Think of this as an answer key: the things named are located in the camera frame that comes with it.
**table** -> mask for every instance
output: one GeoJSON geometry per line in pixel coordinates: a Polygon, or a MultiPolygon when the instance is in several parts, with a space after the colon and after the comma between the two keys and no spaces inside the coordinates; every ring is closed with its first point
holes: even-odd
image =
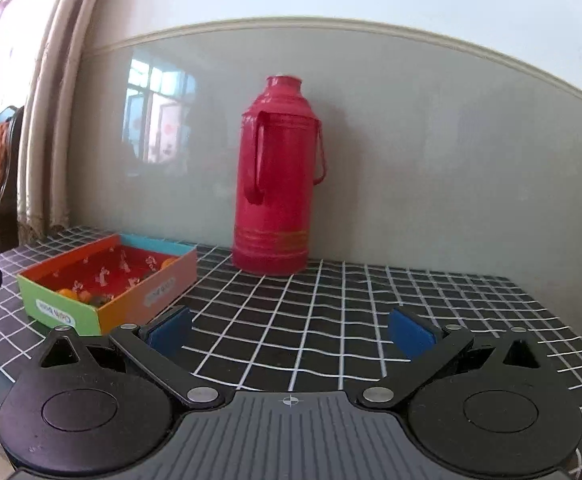
{"type": "MultiPolygon", "coordinates": [[[[0,403],[48,329],[28,318],[16,274],[109,233],[74,227],[0,254],[0,403]]],[[[198,244],[198,280],[178,300],[194,330],[175,361],[194,374],[249,390],[334,390],[376,381],[403,356],[389,341],[389,311],[404,304],[437,326],[481,335],[530,332],[582,409],[582,338],[500,276],[312,260],[290,278],[235,269],[230,251],[198,244]]],[[[582,480],[582,440],[569,464],[582,480]]]]}

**red thermos flask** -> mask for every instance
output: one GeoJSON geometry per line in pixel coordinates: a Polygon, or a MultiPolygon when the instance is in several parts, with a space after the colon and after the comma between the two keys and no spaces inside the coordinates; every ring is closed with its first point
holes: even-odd
{"type": "Polygon", "coordinates": [[[326,176],[322,128],[302,80],[267,78],[244,114],[233,231],[233,265],[289,275],[306,267],[313,186],[326,176]],[[319,146],[322,174],[314,178],[319,146]]]}

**wall molding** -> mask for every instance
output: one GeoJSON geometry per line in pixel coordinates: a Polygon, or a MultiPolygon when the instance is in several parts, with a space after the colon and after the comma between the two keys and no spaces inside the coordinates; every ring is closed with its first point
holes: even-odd
{"type": "Polygon", "coordinates": [[[535,67],[529,63],[508,56],[496,50],[479,46],[469,41],[459,40],[452,36],[444,36],[434,32],[428,32],[419,28],[402,27],[389,23],[367,22],[364,20],[350,20],[344,18],[323,18],[320,16],[298,16],[298,17],[277,17],[277,18],[242,18],[239,20],[222,20],[217,22],[194,23],[191,25],[180,25],[178,27],[166,28],[149,34],[142,34],[118,41],[111,45],[100,48],[85,48],[83,58],[107,54],[114,50],[126,46],[133,46],[148,41],[163,40],[176,36],[187,36],[190,34],[205,34],[207,32],[219,32],[226,30],[242,30],[249,28],[327,28],[335,30],[348,30],[351,32],[366,32],[370,34],[384,34],[385,36],[396,36],[407,40],[420,41],[422,43],[433,44],[444,48],[450,48],[465,54],[481,57],[513,70],[525,73],[529,76],[555,86],[582,101],[582,89],[574,86],[549,72],[535,67]]]}

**candy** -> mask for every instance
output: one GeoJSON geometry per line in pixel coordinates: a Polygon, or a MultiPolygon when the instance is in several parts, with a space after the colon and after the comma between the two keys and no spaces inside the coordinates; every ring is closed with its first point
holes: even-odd
{"type": "Polygon", "coordinates": [[[61,288],[57,291],[60,296],[64,296],[65,298],[69,298],[70,300],[78,301],[77,292],[72,291],[70,288],[61,288]]]}
{"type": "Polygon", "coordinates": [[[177,258],[167,258],[166,260],[164,260],[162,262],[162,265],[160,266],[161,269],[166,269],[168,266],[170,266],[170,264],[172,264],[175,260],[177,260],[177,258]]]}
{"type": "Polygon", "coordinates": [[[78,294],[78,298],[82,303],[90,303],[91,298],[93,295],[88,290],[81,290],[78,294]]]}
{"type": "Polygon", "coordinates": [[[106,296],[94,296],[88,302],[90,306],[94,306],[96,308],[100,308],[108,303],[108,298],[106,296]]]}

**printed label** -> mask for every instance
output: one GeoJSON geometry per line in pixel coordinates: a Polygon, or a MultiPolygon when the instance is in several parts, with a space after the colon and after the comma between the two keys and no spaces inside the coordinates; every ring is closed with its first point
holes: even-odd
{"type": "Polygon", "coordinates": [[[173,285],[175,285],[175,278],[169,278],[158,288],[149,292],[149,294],[144,297],[144,306],[151,306],[158,301],[161,296],[164,296],[164,294],[167,294],[167,292],[173,288],[173,285]]]}
{"type": "Polygon", "coordinates": [[[55,308],[55,306],[49,305],[42,300],[36,300],[36,305],[37,309],[42,312],[42,314],[51,316],[63,325],[71,325],[72,327],[75,327],[75,320],[71,314],[67,314],[65,311],[55,308]]]}

